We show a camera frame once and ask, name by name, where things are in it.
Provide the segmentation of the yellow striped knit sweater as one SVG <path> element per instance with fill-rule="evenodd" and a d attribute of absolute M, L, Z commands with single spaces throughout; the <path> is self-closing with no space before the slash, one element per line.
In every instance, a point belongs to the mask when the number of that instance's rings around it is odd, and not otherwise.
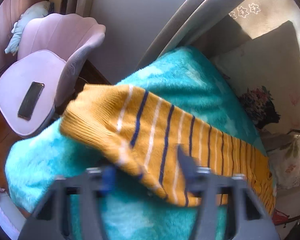
<path fill-rule="evenodd" d="M 181 146 L 199 165 L 227 177 L 243 174 L 268 213 L 275 207 L 268 158 L 155 94 L 133 85 L 87 85 L 64 111 L 61 133 L 98 149 L 157 196 L 196 206 L 177 157 Z"/>

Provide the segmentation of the white lilac storage bin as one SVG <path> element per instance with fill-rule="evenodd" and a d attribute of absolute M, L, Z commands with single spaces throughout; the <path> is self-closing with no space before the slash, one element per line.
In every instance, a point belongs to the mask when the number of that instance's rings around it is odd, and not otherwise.
<path fill-rule="evenodd" d="M 18 239 L 25 222 L 6 190 L 0 188 L 0 239 Z"/>

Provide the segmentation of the white floral leaf pillow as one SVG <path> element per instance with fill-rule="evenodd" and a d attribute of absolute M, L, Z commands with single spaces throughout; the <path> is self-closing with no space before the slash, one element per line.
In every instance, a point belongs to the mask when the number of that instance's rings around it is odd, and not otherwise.
<path fill-rule="evenodd" d="M 267 150 L 278 189 L 300 186 L 300 135 Z"/>

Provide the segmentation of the black smartphone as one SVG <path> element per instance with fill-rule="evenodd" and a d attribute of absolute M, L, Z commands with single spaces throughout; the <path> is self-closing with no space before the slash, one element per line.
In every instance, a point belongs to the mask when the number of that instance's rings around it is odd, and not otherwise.
<path fill-rule="evenodd" d="M 18 110 L 18 117 L 29 121 L 45 85 L 32 82 Z"/>

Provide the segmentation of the cream lady print pillow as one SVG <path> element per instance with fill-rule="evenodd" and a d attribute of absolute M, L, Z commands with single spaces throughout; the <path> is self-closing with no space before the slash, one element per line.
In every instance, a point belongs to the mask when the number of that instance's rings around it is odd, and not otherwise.
<path fill-rule="evenodd" d="M 211 62 L 258 130 L 300 135 L 300 50 L 292 22 Z"/>

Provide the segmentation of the teal cartoon fleece blanket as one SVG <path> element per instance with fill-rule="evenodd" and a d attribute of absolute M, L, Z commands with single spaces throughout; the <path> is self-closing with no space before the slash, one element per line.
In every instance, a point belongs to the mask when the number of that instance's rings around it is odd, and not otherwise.
<path fill-rule="evenodd" d="M 177 147 L 218 175 L 244 174 L 268 213 L 275 189 L 258 132 L 220 72 L 180 47 L 115 86 L 86 85 L 62 118 L 16 142 L 5 173 L 13 202 L 32 212 L 57 175 L 102 159 L 117 169 L 101 199 L 110 239 L 187 239 L 200 199 L 185 188 Z"/>

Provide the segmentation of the pink shell chair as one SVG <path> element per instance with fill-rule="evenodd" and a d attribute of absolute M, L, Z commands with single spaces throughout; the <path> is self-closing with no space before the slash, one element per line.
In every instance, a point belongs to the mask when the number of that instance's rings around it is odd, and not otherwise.
<path fill-rule="evenodd" d="M 20 137 L 48 126 L 72 94 L 83 64 L 104 41 L 106 27 L 77 14 L 50 14 L 31 20 L 21 35 L 17 61 L 0 77 L 0 112 Z M 44 85 L 30 120 L 19 108 L 32 83 Z"/>

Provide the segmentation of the light blue plush toy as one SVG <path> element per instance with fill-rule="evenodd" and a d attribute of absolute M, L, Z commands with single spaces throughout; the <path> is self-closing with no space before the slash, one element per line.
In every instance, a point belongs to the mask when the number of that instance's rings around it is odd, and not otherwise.
<path fill-rule="evenodd" d="M 51 3 L 49 1 L 38 2 L 21 14 L 19 20 L 13 25 L 13 29 L 11 30 L 13 35 L 5 49 L 5 54 L 11 53 L 15 55 L 17 53 L 25 26 L 35 18 L 44 18 L 47 16 L 49 14 L 50 5 Z"/>

